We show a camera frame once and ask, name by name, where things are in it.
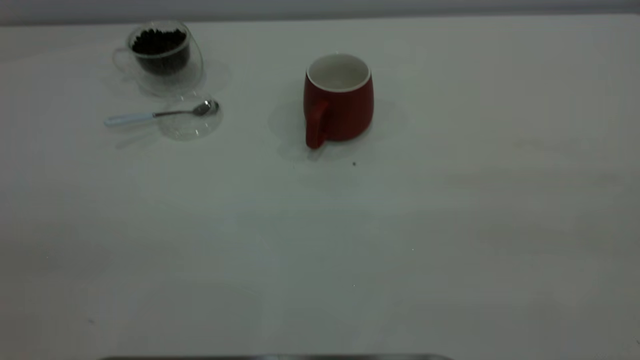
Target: glass cup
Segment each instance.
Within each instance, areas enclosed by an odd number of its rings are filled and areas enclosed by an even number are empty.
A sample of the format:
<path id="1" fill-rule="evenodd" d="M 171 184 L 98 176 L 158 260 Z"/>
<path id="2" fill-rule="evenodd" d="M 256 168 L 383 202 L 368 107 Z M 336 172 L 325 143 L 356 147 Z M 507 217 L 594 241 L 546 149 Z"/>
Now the glass cup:
<path id="1" fill-rule="evenodd" d="M 177 47 L 161 54 L 141 54 L 134 44 L 145 31 L 179 30 L 186 38 Z M 171 97 L 193 90 L 202 79 L 202 54 L 187 26 L 175 20 L 152 21 L 136 28 L 127 37 L 126 48 L 116 49 L 113 63 L 133 77 L 151 94 Z"/>

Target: mug handle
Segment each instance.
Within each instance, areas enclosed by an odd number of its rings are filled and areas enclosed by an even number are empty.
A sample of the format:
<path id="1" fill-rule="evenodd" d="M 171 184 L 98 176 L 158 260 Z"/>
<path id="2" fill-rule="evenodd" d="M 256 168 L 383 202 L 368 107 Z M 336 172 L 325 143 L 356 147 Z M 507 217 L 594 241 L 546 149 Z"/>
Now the mug handle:
<path id="1" fill-rule="evenodd" d="M 320 100 L 311 111 L 307 119 L 307 146 L 311 149 L 318 149 L 324 143 L 326 135 L 322 132 L 324 113 L 329 107 L 329 103 Z"/>
<path id="2" fill-rule="evenodd" d="M 125 55 L 129 53 L 125 47 L 119 47 L 113 51 L 111 55 L 111 62 L 116 67 L 116 69 L 120 70 L 123 74 L 129 75 L 129 71 L 127 70 L 128 66 L 126 65 Z"/>

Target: white table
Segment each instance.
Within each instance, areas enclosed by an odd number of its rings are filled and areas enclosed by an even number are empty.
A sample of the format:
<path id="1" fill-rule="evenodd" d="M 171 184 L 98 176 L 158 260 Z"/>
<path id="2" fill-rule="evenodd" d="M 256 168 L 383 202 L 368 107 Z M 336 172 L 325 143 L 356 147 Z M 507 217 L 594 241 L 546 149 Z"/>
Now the white table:
<path id="1" fill-rule="evenodd" d="M 640 17 L 189 24 L 224 119 L 174 142 L 132 26 L 1 28 L 0 359 L 640 356 Z M 305 67 L 372 68 L 304 145 Z"/>

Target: wall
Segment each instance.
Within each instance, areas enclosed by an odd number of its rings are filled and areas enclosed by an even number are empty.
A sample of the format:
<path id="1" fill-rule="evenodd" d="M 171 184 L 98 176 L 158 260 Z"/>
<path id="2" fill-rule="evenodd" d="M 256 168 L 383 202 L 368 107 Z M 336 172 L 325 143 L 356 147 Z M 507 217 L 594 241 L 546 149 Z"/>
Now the wall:
<path id="1" fill-rule="evenodd" d="M 0 0 L 0 24 L 620 12 L 640 0 Z"/>

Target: red mug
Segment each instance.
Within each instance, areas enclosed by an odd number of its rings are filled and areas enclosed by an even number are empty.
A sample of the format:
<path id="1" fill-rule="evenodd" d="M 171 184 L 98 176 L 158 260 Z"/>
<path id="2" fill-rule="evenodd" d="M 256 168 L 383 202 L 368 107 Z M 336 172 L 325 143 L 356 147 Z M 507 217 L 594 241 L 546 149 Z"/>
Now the red mug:
<path id="1" fill-rule="evenodd" d="M 373 118 L 371 69 L 348 54 L 331 54 L 314 61 L 305 80 L 307 146 L 325 140 L 344 141 L 362 134 Z"/>

